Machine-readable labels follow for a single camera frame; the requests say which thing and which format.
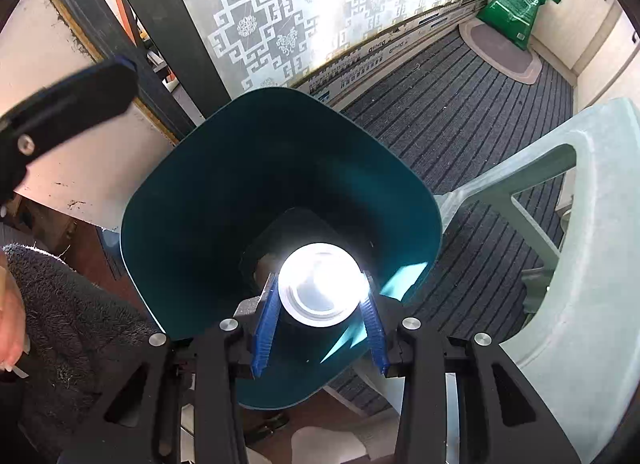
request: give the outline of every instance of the teal plastic bin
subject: teal plastic bin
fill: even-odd
[[[292,214],[312,217],[310,230],[305,220],[289,227]],[[260,293],[252,263],[274,242],[291,252],[330,235],[377,291],[406,302],[433,265],[441,230],[430,191],[383,145],[302,92],[264,88],[216,112],[148,176],[127,205],[121,244],[151,314],[181,339]],[[283,314],[268,368],[238,382],[249,408],[296,404],[367,350],[359,310],[326,328]]]

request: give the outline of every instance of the person's hand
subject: person's hand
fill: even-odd
[[[0,249],[0,368],[12,370],[20,359],[25,319],[20,289],[9,272],[4,251]]]

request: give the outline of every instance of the can lid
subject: can lid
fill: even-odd
[[[312,327],[347,319],[368,291],[369,282],[356,261],[330,243],[300,247],[278,275],[282,305],[294,319]]]

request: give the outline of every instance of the white plastic chair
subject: white plastic chair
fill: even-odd
[[[513,195],[577,167],[562,255]],[[640,381],[640,117],[627,98],[582,110],[458,189],[436,197],[443,228],[489,203],[543,260],[523,274],[537,313],[502,348],[540,394],[583,463],[612,437]],[[399,412],[403,379],[354,365]],[[457,417],[457,404],[448,401]]]

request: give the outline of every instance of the fingers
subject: fingers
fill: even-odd
[[[4,284],[4,299],[0,306],[0,363],[10,370],[22,355],[26,314],[20,291],[8,272]]]

